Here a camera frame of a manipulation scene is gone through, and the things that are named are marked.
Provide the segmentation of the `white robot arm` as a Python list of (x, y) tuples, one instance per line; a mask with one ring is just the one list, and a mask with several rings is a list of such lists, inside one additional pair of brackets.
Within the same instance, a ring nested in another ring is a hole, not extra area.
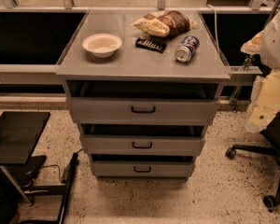
[(280, 111), (280, 10), (261, 32), (242, 45), (241, 52), (258, 54), (261, 63), (270, 69), (268, 75), (257, 76), (254, 81), (247, 109), (245, 127), (250, 133), (258, 133)]

